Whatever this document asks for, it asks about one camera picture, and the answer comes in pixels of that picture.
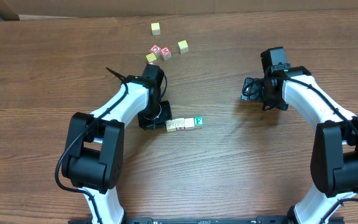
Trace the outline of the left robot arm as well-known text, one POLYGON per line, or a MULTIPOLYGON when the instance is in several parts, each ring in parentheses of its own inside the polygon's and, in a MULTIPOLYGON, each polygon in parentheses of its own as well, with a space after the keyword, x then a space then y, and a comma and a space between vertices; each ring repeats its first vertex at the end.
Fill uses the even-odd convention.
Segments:
POLYGON ((121 83, 105 105, 90 114, 75 113, 70 120, 65 150, 55 168, 57 185, 84 195, 91 218, 87 223, 124 223, 126 213, 116 185, 121 176, 124 131, 137 118, 140 128, 158 129, 172 118, 164 71, 147 64, 140 76, 111 72, 121 83))

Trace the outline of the cream block red X side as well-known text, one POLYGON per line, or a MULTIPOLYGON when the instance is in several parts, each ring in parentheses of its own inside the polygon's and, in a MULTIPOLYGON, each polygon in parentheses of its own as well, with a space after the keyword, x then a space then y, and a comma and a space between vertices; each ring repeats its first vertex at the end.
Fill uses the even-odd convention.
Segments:
POLYGON ((175 127, 176 130, 184 130, 185 129, 185 119, 184 118, 177 118, 175 119, 175 127))

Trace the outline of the cream picture block yellow side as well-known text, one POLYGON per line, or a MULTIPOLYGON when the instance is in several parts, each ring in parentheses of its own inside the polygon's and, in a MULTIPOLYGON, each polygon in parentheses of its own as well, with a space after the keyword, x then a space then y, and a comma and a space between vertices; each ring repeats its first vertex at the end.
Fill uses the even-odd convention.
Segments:
POLYGON ((172 132, 177 130, 176 122, 174 119, 166 121, 166 130, 167 132, 172 132))

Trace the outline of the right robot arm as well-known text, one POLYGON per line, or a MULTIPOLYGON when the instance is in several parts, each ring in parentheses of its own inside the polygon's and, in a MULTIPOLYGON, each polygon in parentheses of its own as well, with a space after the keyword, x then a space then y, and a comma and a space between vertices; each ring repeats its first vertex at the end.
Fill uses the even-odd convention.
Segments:
POLYGON ((262 110, 294 107, 314 130, 310 162, 313 184, 286 215, 257 217, 257 223, 343 223, 334 217, 346 202, 358 202, 358 116, 326 94, 311 72, 292 67, 283 47, 260 54, 263 78, 246 78, 241 98, 262 110))

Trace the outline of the green F letter block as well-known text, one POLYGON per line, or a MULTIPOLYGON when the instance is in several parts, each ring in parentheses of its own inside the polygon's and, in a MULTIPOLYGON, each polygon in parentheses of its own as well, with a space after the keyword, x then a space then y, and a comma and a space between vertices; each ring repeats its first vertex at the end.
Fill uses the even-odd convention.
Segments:
POLYGON ((194 117, 195 129, 201 129, 204 126, 204 120, 202 116, 194 117))

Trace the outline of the plain cream block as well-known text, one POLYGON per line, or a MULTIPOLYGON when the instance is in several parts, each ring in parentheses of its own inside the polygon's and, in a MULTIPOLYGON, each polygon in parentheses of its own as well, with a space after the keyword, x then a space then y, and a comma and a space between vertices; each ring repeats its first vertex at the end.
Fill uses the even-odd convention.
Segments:
POLYGON ((195 129, 194 118, 185 118, 185 129, 195 129))

